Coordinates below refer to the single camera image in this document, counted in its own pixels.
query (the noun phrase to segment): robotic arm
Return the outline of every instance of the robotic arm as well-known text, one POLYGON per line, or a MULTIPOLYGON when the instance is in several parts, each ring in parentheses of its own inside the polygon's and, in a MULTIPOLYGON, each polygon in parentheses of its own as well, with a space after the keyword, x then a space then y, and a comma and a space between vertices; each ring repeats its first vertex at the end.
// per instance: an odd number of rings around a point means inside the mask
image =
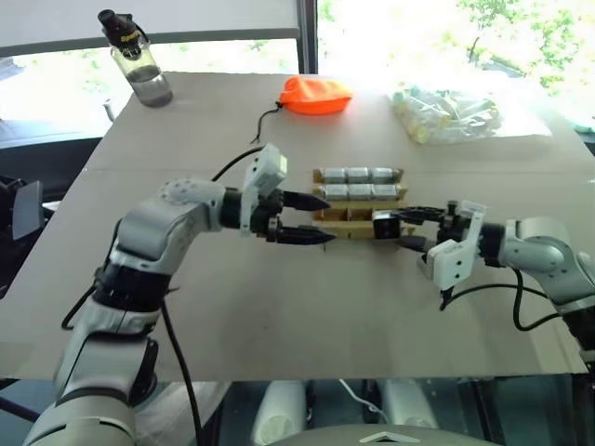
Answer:
POLYGON ((575 254, 564 225, 552 218, 485 223, 486 207, 449 202, 446 209, 410 207, 375 216, 377 236, 399 232, 401 222, 438 223, 436 243, 403 236, 399 244, 424 255, 419 266, 447 301, 466 280, 479 256, 489 267, 510 267, 532 276, 577 339, 586 363, 595 361, 595 268, 589 255, 575 254))
POLYGON ((124 216, 56 371, 56 402, 37 420, 26 446, 135 444, 131 406, 156 383, 158 345, 148 334, 172 275, 200 232, 240 229, 243 236, 290 244, 334 238, 315 227, 282 224, 283 207, 328 207, 313 195, 277 189, 285 174, 286 159, 269 144, 248 167, 242 192, 178 179, 124 216))

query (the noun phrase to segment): tabletop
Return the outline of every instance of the tabletop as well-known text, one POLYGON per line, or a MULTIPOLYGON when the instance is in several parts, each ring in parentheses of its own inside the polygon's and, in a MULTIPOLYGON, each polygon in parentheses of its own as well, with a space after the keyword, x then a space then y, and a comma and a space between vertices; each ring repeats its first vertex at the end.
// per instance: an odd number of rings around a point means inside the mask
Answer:
MULTIPOLYGON (((68 340, 60 320, 91 282, 113 225, 173 177, 210 178, 247 148, 258 117, 285 76, 171 73, 175 100, 153 110, 132 98, 96 148, 0 302, 0 375, 49 378, 68 340)), ((545 98, 532 99, 551 138, 411 143, 380 90, 353 83, 345 112, 319 118, 281 111, 263 140, 288 158, 288 190, 308 190, 325 166, 395 166, 412 204, 468 199, 488 220, 548 215, 563 221, 574 249, 595 253, 595 161, 545 98)), ((241 186, 244 165, 221 179, 241 186)), ((284 222, 309 216, 287 213, 284 222)), ((531 333, 512 324, 511 291, 487 290, 438 310, 438 290, 417 254, 394 245, 334 241, 288 246, 201 234, 167 299, 195 380, 580 373, 578 347, 560 321, 531 333)), ((478 262, 464 285, 513 282, 478 262)), ((526 297, 522 319, 552 311, 526 297)), ((161 323, 157 373, 179 380, 161 323)))

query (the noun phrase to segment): clear plastic bottle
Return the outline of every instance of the clear plastic bottle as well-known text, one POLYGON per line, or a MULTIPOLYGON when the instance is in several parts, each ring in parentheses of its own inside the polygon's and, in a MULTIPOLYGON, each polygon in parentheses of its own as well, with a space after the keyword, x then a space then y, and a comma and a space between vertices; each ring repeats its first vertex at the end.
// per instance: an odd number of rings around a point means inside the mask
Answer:
POLYGON ((163 107, 173 98, 171 86, 152 57, 149 39, 132 21, 131 14, 115 14, 110 9, 98 15, 103 33, 112 45, 112 58, 120 67, 140 102, 163 107))

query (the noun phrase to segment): black bottle cap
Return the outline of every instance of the black bottle cap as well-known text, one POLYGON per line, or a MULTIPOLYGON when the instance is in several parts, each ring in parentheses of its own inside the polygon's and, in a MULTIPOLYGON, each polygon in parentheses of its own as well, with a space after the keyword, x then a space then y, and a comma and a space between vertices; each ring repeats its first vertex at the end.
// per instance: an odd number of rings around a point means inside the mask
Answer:
POLYGON ((139 27, 132 21, 132 14, 116 14, 111 9, 104 9, 97 17, 103 25, 105 37, 113 46, 135 46, 142 36, 139 27))

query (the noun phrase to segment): orange pouch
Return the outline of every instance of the orange pouch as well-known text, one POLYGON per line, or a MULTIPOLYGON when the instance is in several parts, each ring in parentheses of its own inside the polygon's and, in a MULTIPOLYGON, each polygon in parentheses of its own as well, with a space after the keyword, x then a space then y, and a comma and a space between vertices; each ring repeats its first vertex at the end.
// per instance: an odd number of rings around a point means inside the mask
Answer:
POLYGON ((295 113, 330 114, 345 110, 352 96, 339 81, 292 76, 285 82, 279 102, 295 113))

